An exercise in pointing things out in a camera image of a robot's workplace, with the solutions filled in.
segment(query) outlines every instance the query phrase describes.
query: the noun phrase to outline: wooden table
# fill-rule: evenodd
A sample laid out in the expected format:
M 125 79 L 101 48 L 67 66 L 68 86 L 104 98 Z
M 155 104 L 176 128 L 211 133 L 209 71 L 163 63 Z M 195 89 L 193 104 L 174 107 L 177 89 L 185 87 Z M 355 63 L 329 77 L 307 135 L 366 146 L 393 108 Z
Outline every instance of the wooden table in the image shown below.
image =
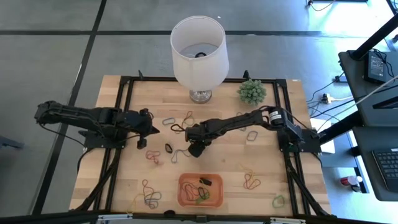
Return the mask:
M 104 76 L 96 103 L 97 107 L 114 106 L 119 80 L 120 76 Z M 310 126 L 301 81 L 288 80 L 287 84 L 293 115 Z M 154 115 L 153 125 L 160 130 L 160 134 L 149 136 L 147 147 L 143 150 L 136 148 L 137 139 L 127 142 L 121 153 L 112 211 L 125 212 L 129 208 L 140 213 L 163 213 L 166 210 L 174 210 L 177 214 L 291 216 L 285 164 L 282 153 L 279 151 L 275 131 L 268 131 L 259 126 L 250 126 L 245 132 L 230 131 L 214 140 L 199 158 L 179 154 L 176 164 L 170 161 L 172 155 L 165 152 L 165 143 L 171 144 L 174 150 L 186 149 L 189 146 L 183 134 L 175 134 L 170 130 L 170 125 L 162 124 L 165 118 L 174 117 L 176 123 L 181 123 L 187 111 L 193 111 L 195 122 L 199 123 L 210 118 L 226 119 L 236 116 L 237 112 L 245 113 L 256 109 L 240 102 L 236 93 L 238 86 L 238 83 L 222 83 L 213 90 L 212 99 L 208 103 L 198 105 L 191 101 L 188 90 L 178 82 L 135 81 L 130 110 L 139 111 L 149 108 Z M 262 105 L 275 105 L 272 85 L 264 84 L 264 86 L 267 89 L 267 96 Z M 282 90 L 279 91 L 279 95 L 281 102 L 284 102 Z M 246 141 L 249 131 L 258 132 L 258 137 L 254 142 Z M 145 158 L 148 150 L 161 152 L 160 165 Z M 103 154 L 104 149 L 95 149 L 83 158 L 70 208 L 79 206 L 93 190 L 100 176 Z M 319 161 L 309 153 L 301 153 L 301 161 L 306 186 L 323 209 L 330 212 Z M 252 169 L 262 184 L 253 190 L 244 189 L 244 171 L 239 164 Z M 223 178 L 224 185 L 222 206 L 216 209 L 181 207 L 177 202 L 177 182 L 180 175 L 186 172 L 219 174 Z M 156 209 L 151 210 L 145 205 L 142 196 L 138 196 L 135 208 L 132 205 L 133 198 L 142 192 L 143 179 L 148 180 L 148 186 L 162 193 L 162 199 Z M 104 207 L 107 192 L 106 186 L 101 208 Z M 278 195 L 284 196 L 285 205 L 282 208 L 273 208 L 272 201 Z M 297 186 L 296 195 L 299 212 L 303 213 Z

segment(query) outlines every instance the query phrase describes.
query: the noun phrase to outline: concrete floor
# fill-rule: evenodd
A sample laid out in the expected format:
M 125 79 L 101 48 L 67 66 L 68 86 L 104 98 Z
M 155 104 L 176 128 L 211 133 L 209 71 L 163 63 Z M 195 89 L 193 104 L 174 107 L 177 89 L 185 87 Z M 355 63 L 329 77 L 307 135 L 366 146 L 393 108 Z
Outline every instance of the concrete floor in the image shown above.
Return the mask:
M 0 34 L 2 30 L 91 30 L 100 3 L 3 0 Z M 315 7 L 325 4 L 317 3 Z M 227 36 L 229 77 L 241 77 L 244 70 L 249 70 L 253 78 L 301 79 L 308 99 L 341 73 L 338 52 L 357 48 L 392 16 L 382 0 L 367 4 L 339 2 L 322 12 L 307 9 L 304 0 L 115 0 L 108 1 L 99 30 L 170 30 L 181 19 L 199 14 L 219 20 L 226 30 L 322 32 L 319 36 L 298 32 Z M 0 150 L 1 217 L 26 215 L 31 210 L 55 137 L 36 125 L 33 115 L 36 106 L 46 100 L 68 101 L 88 38 L 0 35 L 0 135 L 25 143 L 21 151 Z M 377 48 L 389 50 L 384 41 Z M 95 105 L 103 75 L 137 75 L 140 69 L 145 76 L 173 76 L 170 55 L 168 35 L 97 35 L 76 105 Z M 333 85 L 325 92 L 335 98 L 351 94 L 346 84 Z M 321 105 L 319 110 L 332 106 Z M 77 128 L 69 128 L 67 134 L 80 138 Z M 66 139 L 45 213 L 68 210 L 80 154 L 81 147 Z M 393 222 L 397 218 L 391 212 L 397 203 L 377 202 L 374 208 L 372 192 L 356 194 L 334 184 L 346 174 L 345 170 L 323 171 L 333 214 L 375 222 Z

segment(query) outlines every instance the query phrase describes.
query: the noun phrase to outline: succulent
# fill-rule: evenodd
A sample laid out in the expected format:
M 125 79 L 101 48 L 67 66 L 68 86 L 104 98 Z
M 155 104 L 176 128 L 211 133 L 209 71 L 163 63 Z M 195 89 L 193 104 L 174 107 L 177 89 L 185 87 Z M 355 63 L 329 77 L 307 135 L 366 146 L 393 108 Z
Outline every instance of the succulent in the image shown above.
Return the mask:
M 253 81 L 252 79 L 242 83 L 237 92 L 243 102 L 253 106 L 263 102 L 267 95 L 263 84 L 259 80 Z

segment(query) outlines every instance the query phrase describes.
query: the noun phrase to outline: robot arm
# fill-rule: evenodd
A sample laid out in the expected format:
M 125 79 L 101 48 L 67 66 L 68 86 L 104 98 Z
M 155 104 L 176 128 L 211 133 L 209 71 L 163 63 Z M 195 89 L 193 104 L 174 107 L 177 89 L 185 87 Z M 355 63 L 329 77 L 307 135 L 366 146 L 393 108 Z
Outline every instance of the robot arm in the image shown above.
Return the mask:
M 263 115 L 263 112 L 268 112 L 268 116 Z M 262 106 L 240 116 L 228 119 L 209 119 L 186 128 L 185 140 L 191 142 L 188 151 L 194 157 L 199 157 L 212 140 L 224 135 L 227 131 L 252 125 L 259 125 L 270 131 L 284 131 L 291 143 L 303 141 L 301 128 L 287 119 L 284 109 L 275 106 Z
M 139 149 L 146 146 L 146 136 L 159 133 L 152 126 L 148 109 L 122 112 L 119 108 L 85 109 L 47 101 L 38 106 L 35 119 L 40 125 L 63 123 L 87 129 L 79 133 L 84 137 L 94 136 L 100 142 L 121 142 L 128 132 L 134 132 L 140 135 Z

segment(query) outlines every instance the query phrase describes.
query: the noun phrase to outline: orange plastic container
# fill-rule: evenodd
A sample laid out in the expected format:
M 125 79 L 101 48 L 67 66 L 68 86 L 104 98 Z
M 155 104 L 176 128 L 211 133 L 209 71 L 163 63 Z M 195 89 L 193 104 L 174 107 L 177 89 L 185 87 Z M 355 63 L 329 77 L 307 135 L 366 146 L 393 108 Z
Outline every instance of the orange plastic container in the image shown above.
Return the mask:
M 203 185 L 199 181 L 201 178 L 210 180 L 211 186 Z M 201 200 L 198 190 L 187 188 L 187 185 L 205 188 L 208 190 L 208 198 Z M 218 208 L 223 204 L 224 199 L 223 179 L 218 174 L 182 174 L 178 180 L 177 198 L 178 203 L 184 207 Z

